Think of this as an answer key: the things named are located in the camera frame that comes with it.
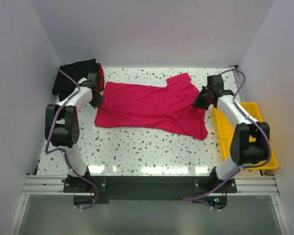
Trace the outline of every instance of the gray floor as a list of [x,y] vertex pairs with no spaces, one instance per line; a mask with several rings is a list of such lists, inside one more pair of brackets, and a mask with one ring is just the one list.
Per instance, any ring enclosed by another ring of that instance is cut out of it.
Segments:
[[72,196],[31,196],[21,235],[280,235],[269,196],[232,196],[221,214],[183,201],[111,201],[80,212]]

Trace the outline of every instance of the red t-shirt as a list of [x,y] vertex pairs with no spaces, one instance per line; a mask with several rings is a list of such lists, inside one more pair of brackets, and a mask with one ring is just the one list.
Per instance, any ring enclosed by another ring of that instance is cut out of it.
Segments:
[[167,79],[166,87],[107,82],[98,127],[146,127],[203,140],[205,110],[192,106],[199,90],[187,73]]

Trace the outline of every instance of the shirt sleeve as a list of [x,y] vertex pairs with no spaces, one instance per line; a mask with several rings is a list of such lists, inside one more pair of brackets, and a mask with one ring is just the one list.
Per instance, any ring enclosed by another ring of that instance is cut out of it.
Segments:
[[191,77],[187,73],[182,73],[177,76],[167,79],[167,88],[179,92],[189,88]]

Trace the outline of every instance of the yellow bin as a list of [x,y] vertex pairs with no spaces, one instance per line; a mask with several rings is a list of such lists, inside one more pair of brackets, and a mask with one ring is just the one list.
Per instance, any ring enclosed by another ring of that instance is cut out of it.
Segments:
[[[260,122],[263,121],[261,117],[258,105],[254,102],[241,102],[241,105],[245,108],[245,110],[252,115],[254,118],[259,120]],[[230,156],[230,145],[232,142],[234,128],[227,117],[219,110],[214,108],[214,119],[217,127],[218,138],[220,142],[220,148],[222,153],[222,159],[225,161]],[[249,141],[255,141],[255,138],[250,137]],[[250,170],[273,170],[279,167],[278,161],[276,159],[274,150],[271,145],[272,156],[270,162],[268,164],[252,168]]]

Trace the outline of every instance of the terrazzo surface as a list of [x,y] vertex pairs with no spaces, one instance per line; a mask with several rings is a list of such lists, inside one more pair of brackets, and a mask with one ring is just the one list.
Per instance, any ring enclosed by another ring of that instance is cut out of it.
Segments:
[[[165,87],[167,78],[187,72],[192,83],[200,90],[201,86],[206,85],[208,75],[225,70],[227,69],[104,68],[104,76],[106,82]],[[237,86],[233,73],[223,74],[222,77],[225,89],[235,92]],[[92,175],[208,175],[214,166],[222,163],[212,107],[205,114],[208,137],[203,141],[156,129],[95,127],[96,114],[97,109],[90,105],[86,105],[78,114],[78,145]],[[37,175],[66,175],[67,167],[62,154],[45,154],[45,144],[46,141],[42,143],[39,153]],[[244,170],[240,175],[259,176],[260,173]]]

